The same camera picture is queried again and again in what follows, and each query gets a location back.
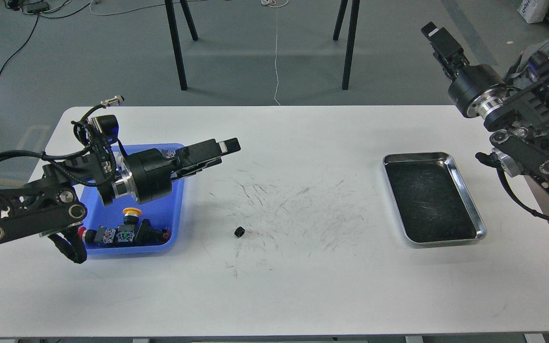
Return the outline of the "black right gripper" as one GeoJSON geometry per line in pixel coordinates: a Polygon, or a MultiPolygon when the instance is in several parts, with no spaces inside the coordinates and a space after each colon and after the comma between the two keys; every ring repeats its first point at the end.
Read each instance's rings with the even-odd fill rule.
{"type": "Polygon", "coordinates": [[[446,28],[429,22],[421,33],[434,49],[433,56],[445,76],[453,80],[448,97],[466,119],[485,117],[503,103],[508,91],[494,68],[486,64],[469,65],[464,49],[446,28]]]}

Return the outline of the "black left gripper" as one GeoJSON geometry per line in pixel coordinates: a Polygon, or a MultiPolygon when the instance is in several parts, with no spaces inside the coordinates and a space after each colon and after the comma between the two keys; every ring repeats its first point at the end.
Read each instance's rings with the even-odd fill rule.
{"type": "Polygon", "coordinates": [[[121,168],[129,176],[130,194],[137,204],[146,204],[170,195],[175,179],[194,176],[204,169],[222,163],[222,157],[239,152],[237,138],[225,141],[210,139],[185,146],[174,152],[173,159],[162,151],[150,148],[121,158],[121,168]]]}

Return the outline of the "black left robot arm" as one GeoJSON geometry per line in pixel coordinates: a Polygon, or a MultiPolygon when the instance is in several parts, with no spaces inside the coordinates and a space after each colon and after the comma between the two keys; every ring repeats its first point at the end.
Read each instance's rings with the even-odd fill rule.
{"type": "Polygon", "coordinates": [[[0,163],[12,158],[37,158],[44,162],[43,176],[15,189],[0,190],[0,244],[39,234],[74,263],[87,260],[78,235],[88,210],[75,191],[80,184],[98,191],[101,202],[131,196],[138,204],[170,194],[173,182],[222,162],[222,157],[241,150],[236,138],[209,139],[183,146],[165,155],[152,148],[128,154],[120,139],[114,115],[93,117],[100,109],[121,104],[116,95],[89,109],[72,122],[82,150],[66,155],[9,150],[0,152],[0,163]]]}

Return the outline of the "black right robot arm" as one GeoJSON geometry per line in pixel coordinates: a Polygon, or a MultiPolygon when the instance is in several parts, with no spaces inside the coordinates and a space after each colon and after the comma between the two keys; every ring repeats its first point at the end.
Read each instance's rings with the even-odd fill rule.
{"type": "Polygon", "coordinates": [[[522,54],[501,77],[490,65],[471,65],[460,43],[445,28],[429,22],[421,33],[450,80],[448,96],[467,119],[482,118],[490,132],[491,154],[480,163],[497,170],[506,193],[531,215],[510,188],[506,176],[530,177],[549,195],[549,40],[529,56],[522,54]]]}

